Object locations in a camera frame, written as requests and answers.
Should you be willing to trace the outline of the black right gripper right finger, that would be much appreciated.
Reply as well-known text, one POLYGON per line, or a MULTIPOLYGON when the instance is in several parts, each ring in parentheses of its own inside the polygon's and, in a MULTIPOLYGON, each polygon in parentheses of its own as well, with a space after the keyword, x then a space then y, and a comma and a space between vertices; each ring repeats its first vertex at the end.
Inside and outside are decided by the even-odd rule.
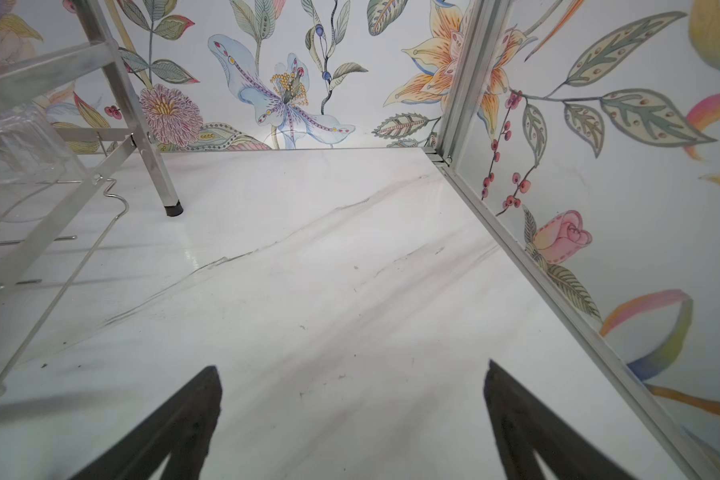
POLYGON ((558 479, 632 478, 493 360, 483 396, 508 479, 543 479, 543 464, 558 479))

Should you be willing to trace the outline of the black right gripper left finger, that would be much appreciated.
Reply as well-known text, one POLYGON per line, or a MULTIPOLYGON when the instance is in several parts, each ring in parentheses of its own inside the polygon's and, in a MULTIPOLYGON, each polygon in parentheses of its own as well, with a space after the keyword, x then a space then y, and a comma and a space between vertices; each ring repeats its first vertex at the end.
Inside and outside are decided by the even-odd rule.
POLYGON ((207 366, 75 479, 198 479, 221 413, 222 384, 207 366))

